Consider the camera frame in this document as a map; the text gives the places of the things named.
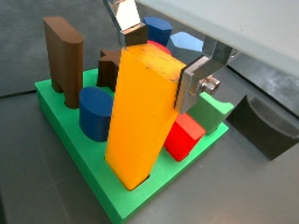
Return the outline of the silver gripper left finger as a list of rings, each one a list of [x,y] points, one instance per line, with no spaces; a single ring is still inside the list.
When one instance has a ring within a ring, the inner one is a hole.
[[[103,0],[116,27],[121,46],[147,43],[147,25],[141,22],[135,0]]]

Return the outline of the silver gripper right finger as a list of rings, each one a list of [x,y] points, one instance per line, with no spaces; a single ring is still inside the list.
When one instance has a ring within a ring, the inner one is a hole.
[[[239,50],[211,37],[203,42],[201,56],[189,63],[180,73],[175,110],[183,114],[195,105],[199,94],[213,95],[220,81],[212,75],[239,56]]]

